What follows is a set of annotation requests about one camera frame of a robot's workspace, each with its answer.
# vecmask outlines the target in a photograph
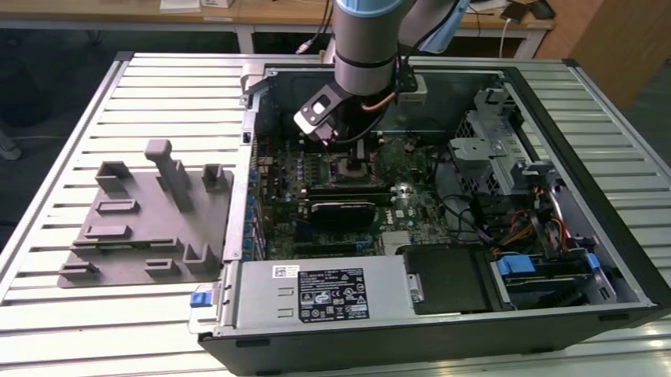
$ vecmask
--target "slotted aluminum table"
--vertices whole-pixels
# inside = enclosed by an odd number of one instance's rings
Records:
[[[151,168],[143,150],[167,137],[187,167],[235,168],[245,116],[245,64],[315,63],[317,57],[138,53],[103,80],[53,171],[0,255],[3,376],[226,376],[189,333],[198,284],[61,289],[97,194],[102,161]],[[417,64],[517,65],[663,276],[671,277],[671,174],[579,68],[558,60],[422,58]],[[543,156],[539,140],[531,143]],[[554,353],[358,368],[313,375],[666,375],[671,322],[611,331]]]

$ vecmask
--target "power supply label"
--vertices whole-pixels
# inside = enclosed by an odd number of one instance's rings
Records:
[[[298,292],[299,317],[306,324],[370,318],[365,269],[301,271]]]

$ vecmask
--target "white label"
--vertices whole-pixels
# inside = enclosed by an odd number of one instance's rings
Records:
[[[233,22],[231,17],[203,17],[203,21]]]
[[[346,312],[365,312],[366,310],[369,310],[369,306],[367,305],[346,306]]]
[[[273,277],[298,277],[298,272],[302,270],[299,265],[275,265],[273,267]]]

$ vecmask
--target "3d printed holder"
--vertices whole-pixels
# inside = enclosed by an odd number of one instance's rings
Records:
[[[159,172],[123,162],[98,170],[91,205],[59,287],[217,280],[231,202],[233,172],[218,164],[187,172],[169,140],[145,150]]]

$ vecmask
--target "blue latch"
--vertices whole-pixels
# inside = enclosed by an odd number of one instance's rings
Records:
[[[595,253],[587,253],[586,259],[593,272],[597,271],[601,268],[601,263]]]
[[[506,255],[497,261],[497,267],[502,276],[511,273],[534,273],[537,271],[529,255]]]
[[[193,308],[206,308],[213,306],[213,292],[194,292],[191,294],[191,303]]]

